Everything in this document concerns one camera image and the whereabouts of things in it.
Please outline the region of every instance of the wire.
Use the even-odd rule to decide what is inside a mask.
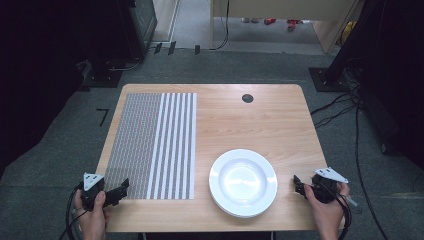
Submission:
[[[357,104],[357,106],[356,106],[356,116],[355,116],[355,126],[356,126],[355,160],[356,160],[356,169],[358,170],[359,182],[361,184],[362,191],[364,192],[365,199],[367,200],[368,208],[370,209],[372,217],[374,218],[374,222],[377,224],[377,227],[380,230],[381,234],[383,235],[384,239],[387,240],[388,238],[387,238],[386,234],[384,233],[384,230],[381,227],[380,222],[377,219],[377,216],[375,215],[371,201],[368,197],[368,193],[365,189],[365,185],[364,185],[364,182],[362,180],[361,168],[359,167],[359,120],[358,120],[359,107],[360,107],[360,104]]]
[[[340,199],[332,192],[330,189],[328,189],[324,184],[322,184],[320,181],[315,181],[314,183],[319,184],[321,187],[323,187],[337,202],[340,204],[340,207],[343,209],[343,214],[345,217],[345,224],[343,226],[343,231],[339,236],[339,240],[344,239],[346,236],[348,229],[350,225],[352,224],[352,213],[350,212],[349,204],[346,202],[346,200],[342,197],[345,204],[343,204]]]
[[[228,42],[228,35],[229,35],[228,34],[228,13],[229,13],[229,11],[230,11],[230,0],[227,1],[227,17],[225,19],[225,31],[226,31],[226,34],[225,34],[224,41],[221,43],[221,45],[219,47],[217,47],[217,48],[210,48],[209,50],[219,50],[219,49],[223,48],[227,44],[227,42]]]
[[[142,61],[142,58],[139,58],[138,60],[137,60],[137,63],[135,63],[133,66],[131,66],[131,67],[128,67],[128,68],[114,68],[114,67],[112,67],[112,68],[109,68],[109,71],[128,71],[128,70],[132,70],[132,69],[134,69],[135,67],[137,67],[140,63],[141,63],[141,61]]]
[[[320,127],[322,127],[322,126],[327,125],[327,124],[328,124],[328,123],[330,123],[332,120],[336,119],[337,117],[339,117],[339,116],[341,116],[341,115],[343,115],[343,114],[346,114],[346,113],[348,113],[348,112],[352,111],[352,109],[354,109],[354,108],[355,108],[355,105],[352,105],[352,106],[350,106],[350,107],[347,107],[347,108],[345,108],[345,109],[341,110],[339,113],[337,113],[337,114],[336,114],[336,115],[334,115],[334,116],[331,116],[331,117],[327,117],[327,118],[322,119],[321,121],[319,121],[319,122],[317,122],[317,123],[315,123],[315,124],[314,124],[315,129],[317,129],[317,128],[320,128]]]
[[[69,213],[71,211],[71,205],[72,205],[72,200],[74,199],[74,195],[75,195],[75,193],[78,189],[82,188],[82,186],[83,186],[83,183],[80,182],[77,186],[74,187],[74,189],[71,192],[71,195],[69,196],[68,204],[67,204],[67,207],[66,207],[66,213],[65,213],[65,224],[66,224],[65,226],[66,226],[66,228],[65,228],[65,232],[68,233],[68,237],[69,237],[70,240],[75,240],[75,238],[72,234],[72,229],[69,227],[73,223],[73,222],[71,224],[69,223]]]
[[[418,174],[418,176],[415,178],[414,180],[414,184],[412,185],[412,192],[415,192],[415,185],[417,185],[418,179],[420,179],[420,177],[423,175],[423,173]]]
[[[86,214],[88,211],[85,211],[85,212],[83,212],[83,213],[81,213],[81,215],[79,215],[78,217],[76,217],[76,218],[74,218],[73,220],[72,220],[72,222],[69,224],[69,225],[67,225],[66,226],[66,229],[62,232],[62,234],[60,235],[60,237],[59,237],[59,240],[61,240],[64,236],[65,236],[65,234],[68,232],[68,229],[71,229],[71,226],[82,216],[82,215],[84,215],[84,214]]]
[[[342,98],[342,97],[344,97],[344,96],[347,96],[347,95],[350,95],[350,93],[343,93],[343,94],[341,94],[341,95],[339,95],[338,97],[336,97],[331,103],[329,103],[329,104],[327,104],[327,105],[325,105],[325,106],[323,106],[323,107],[320,107],[320,108],[318,108],[318,109],[315,109],[314,111],[312,111],[311,112],[311,115],[314,115],[315,113],[317,113],[317,112],[319,112],[319,111],[322,111],[322,110],[324,110],[324,109],[327,109],[327,108],[329,108],[331,105],[333,105],[333,104],[335,104],[336,102],[337,102],[337,100],[338,99],[340,99],[340,98]]]

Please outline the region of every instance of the handheld controller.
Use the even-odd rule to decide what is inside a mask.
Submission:
[[[81,195],[82,204],[84,210],[92,211],[94,207],[94,200],[96,199],[97,194],[104,189],[104,178],[100,174],[84,174],[84,186]],[[127,196],[127,188],[129,187],[128,178],[121,183],[121,186],[106,192],[106,201],[103,204],[103,207],[109,205],[116,206],[119,204],[119,200]]]
[[[337,196],[337,182],[348,183],[348,180],[338,174],[331,168],[317,169],[315,175],[312,177],[312,191],[314,192],[315,198],[322,203],[329,203],[335,200]],[[301,194],[306,198],[305,189],[300,179],[294,175],[293,183],[295,186],[295,192]]]

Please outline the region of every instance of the human hand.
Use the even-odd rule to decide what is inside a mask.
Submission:
[[[315,198],[311,186],[304,185],[305,194],[309,204],[312,206],[315,225],[318,229],[321,240],[337,240],[340,221],[343,219],[343,209],[337,200],[324,204]],[[348,196],[350,188],[346,183],[337,184],[339,193]]]
[[[81,190],[78,189],[74,198],[77,216],[85,212],[82,205],[81,194]],[[99,192],[94,200],[93,211],[86,212],[78,219],[84,240],[103,240],[106,238],[106,225],[109,222],[110,213],[103,209],[105,201],[105,192]]]

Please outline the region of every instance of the floor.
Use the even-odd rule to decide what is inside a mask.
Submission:
[[[153,0],[158,26],[152,45],[163,43],[176,48],[210,50],[210,0]],[[215,18],[215,47],[225,39],[225,18]],[[275,23],[243,23],[239,18],[228,19],[228,42],[221,51],[265,52],[323,55],[310,21],[298,24],[293,31],[287,30],[287,22],[277,19]],[[337,55],[335,46],[329,55]]]

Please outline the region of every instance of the gray carpet floor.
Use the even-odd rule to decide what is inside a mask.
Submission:
[[[58,239],[64,229],[67,199],[84,172],[95,172],[123,85],[128,83],[298,84],[310,110],[339,93],[315,91],[308,67],[328,67],[328,55],[246,53],[176,49],[168,55],[149,52],[116,89],[76,92],[51,124],[42,141],[5,171],[0,183],[0,239]],[[313,115],[314,122],[351,103],[344,101]],[[110,109],[102,126],[104,112]],[[355,163],[355,111],[317,129],[329,166],[350,180],[362,207],[353,213],[346,239],[383,239],[367,206]],[[359,111],[359,166],[366,190],[389,239],[422,239],[423,171],[403,156],[380,152],[380,139],[366,111]],[[278,232],[278,239],[318,239],[315,231]],[[108,239],[137,239],[135,233],[108,233]]]

